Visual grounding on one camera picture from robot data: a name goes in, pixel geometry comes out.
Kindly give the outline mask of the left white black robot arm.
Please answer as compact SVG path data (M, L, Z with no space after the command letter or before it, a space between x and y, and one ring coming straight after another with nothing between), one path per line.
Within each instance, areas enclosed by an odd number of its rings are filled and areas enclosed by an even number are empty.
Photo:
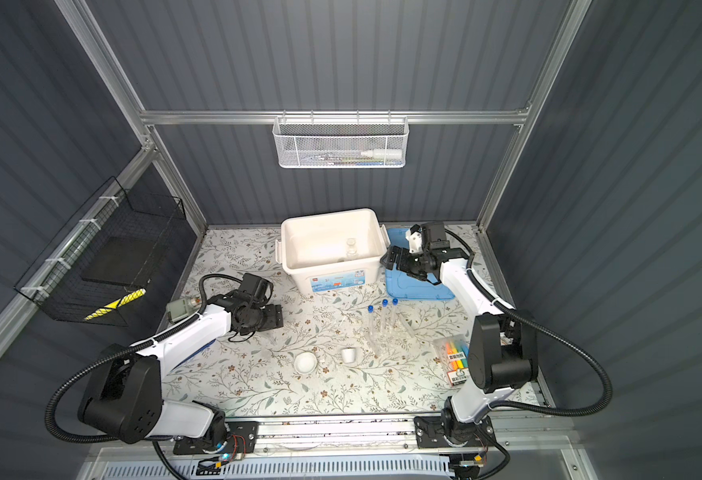
M215 451L226 443L225 414L198 402L167 400L162 381L173 369L226 335L247 341L255 333L283 326L282 307L271 302L274 286L245 273L238 287L207 296L204 282L230 280L207 274L199 282L195 312L147 340L133 353L98 366L88 375L77 416L80 422L126 444L164 437L199 440Z

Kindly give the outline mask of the small white ceramic crucible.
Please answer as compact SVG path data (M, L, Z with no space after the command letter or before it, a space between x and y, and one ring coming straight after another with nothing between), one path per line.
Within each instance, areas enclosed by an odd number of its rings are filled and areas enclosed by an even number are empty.
M357 349L353 347L344 348L341 350L340 355L344 364L353 364L357 360Z

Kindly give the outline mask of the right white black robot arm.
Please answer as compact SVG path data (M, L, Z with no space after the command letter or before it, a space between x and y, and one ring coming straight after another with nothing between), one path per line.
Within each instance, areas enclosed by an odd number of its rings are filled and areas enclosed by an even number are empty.
M439 423L425 431L426 444L464 446L485 433L483 418L538 375L537 335L511 315L512 308L473 269L475 254L441 222L416 224L406 248L392 245L381 265L415 280L446 286L473 321L468 378L448 398ZM453 247L451 239L458 240Z

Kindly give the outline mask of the blue capped test tube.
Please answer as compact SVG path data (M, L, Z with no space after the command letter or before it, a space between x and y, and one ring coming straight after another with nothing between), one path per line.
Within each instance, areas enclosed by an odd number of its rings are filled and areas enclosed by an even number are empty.
M392 330L391 307L388 299L383 299L380 306L380 332L384 340L388 340Z
M367 307L367 330L366 330L366 335L367 339L370 343L370 348L375 352L378 353L380 351L380 342L378 340L378 334L379 334L379 310L375 308L374 305L369 305Z
M399 300L397 298L393 298L389 304L389 330L391 334L394 334L398 331L398 324L399 324L399 309L398 309L398 304Z

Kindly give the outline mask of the white ceramic mortar bowl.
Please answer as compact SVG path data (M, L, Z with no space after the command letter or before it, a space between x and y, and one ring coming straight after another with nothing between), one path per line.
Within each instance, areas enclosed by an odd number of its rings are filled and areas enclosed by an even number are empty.
M294 369L298 374L308 375L312 373L318 365L318 359L312 352L302 352L294 359Z

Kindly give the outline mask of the white plastic storage bin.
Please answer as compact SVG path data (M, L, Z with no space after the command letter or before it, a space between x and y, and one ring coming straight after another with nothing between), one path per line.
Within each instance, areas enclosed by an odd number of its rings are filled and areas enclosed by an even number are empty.
M346 258L355 238L358 257ZM290 218L275 240L275 261L304 296L360 287L378 280L390 246L385 226L369 208Z

